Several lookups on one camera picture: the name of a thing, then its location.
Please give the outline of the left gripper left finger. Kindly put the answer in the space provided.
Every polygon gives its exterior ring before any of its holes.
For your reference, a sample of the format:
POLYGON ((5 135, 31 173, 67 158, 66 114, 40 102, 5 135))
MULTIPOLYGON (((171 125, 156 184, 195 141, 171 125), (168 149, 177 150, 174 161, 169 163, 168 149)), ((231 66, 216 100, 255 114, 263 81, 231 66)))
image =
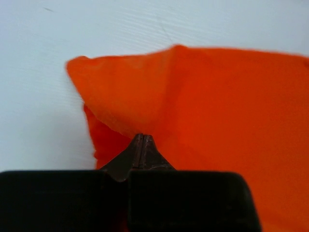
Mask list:
POLYGON ((3 232, 126 232, 127 178, 142 150, 138 134, 99 170, 0 174, 3 232))

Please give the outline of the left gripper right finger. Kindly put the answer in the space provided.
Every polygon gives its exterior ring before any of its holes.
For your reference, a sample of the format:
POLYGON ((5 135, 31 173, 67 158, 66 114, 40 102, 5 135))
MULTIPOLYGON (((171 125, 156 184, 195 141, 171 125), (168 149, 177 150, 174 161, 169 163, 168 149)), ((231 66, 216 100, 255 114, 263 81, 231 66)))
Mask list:
POLYGON ((233 172, 176 171, 150 135, 138 136, 128 176, 131 232, 258 232, 261 223, 244 178, 233 172))

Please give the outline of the orange t shirt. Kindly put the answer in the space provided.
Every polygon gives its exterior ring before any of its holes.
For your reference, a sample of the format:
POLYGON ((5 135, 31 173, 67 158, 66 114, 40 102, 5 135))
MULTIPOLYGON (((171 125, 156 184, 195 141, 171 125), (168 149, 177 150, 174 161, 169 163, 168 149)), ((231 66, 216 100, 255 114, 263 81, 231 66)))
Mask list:
POLYGON ((309 59, 176 45, 145 55, 77 57, 96 167, 138 133, 178 170, 248 182, 266 232, 309 229, 309 59))

